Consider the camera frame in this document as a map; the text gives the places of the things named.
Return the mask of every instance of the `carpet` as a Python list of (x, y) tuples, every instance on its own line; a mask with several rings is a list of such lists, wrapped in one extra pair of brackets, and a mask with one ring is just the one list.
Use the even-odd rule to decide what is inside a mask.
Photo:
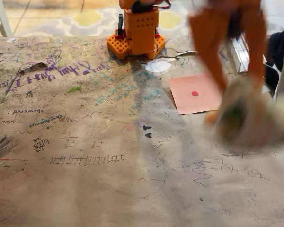
[[(168, 10), (160, 10), (159, 33), (168, 36), (187, 36), (187, 14), (192, 8), (187, 0), (173, 1)], [(74, 16), (54, 19), (18, 34), (29, 36), (99, 36), (110, 35), (118, 25), (119, 6), (87, 10)], [(268, 23), (267, 34), (283, 31), (280, 26)]]

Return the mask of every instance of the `red dot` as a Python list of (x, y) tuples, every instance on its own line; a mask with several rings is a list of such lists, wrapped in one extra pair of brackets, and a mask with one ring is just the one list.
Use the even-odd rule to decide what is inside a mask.
[(191, 94), (195, 97), (199, 96), (199, 93), (197, 93), (196, 91), (192, 91)]

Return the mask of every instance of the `pink sticky note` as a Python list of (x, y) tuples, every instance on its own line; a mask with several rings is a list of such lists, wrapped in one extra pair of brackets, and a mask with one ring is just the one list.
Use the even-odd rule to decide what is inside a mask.
[(179, 115), (217, 110), (221, 95), (217, 85), (205, 75), (169, 79)]

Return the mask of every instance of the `orange robot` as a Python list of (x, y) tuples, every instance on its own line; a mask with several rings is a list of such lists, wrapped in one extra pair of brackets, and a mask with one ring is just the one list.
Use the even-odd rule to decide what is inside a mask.
[(167, 6), (145, 5), (136, 0), (119, 0), (123, 15), (119, 14), (118, 29), (107, 38), (108, 49), (118, 58), (127, 55), (146, 55), (154, 59), (165, 47), (165, 39), (159, 35), (159, 10)]

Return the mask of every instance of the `floor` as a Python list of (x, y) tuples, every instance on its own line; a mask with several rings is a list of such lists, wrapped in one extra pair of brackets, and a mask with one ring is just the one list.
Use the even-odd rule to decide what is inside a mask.
[[(117, 6), (118, 0), (3, 0), (14, 35), (53, 18)], [(269, 22), (284, 27), (284, 0), (262, 0)]]

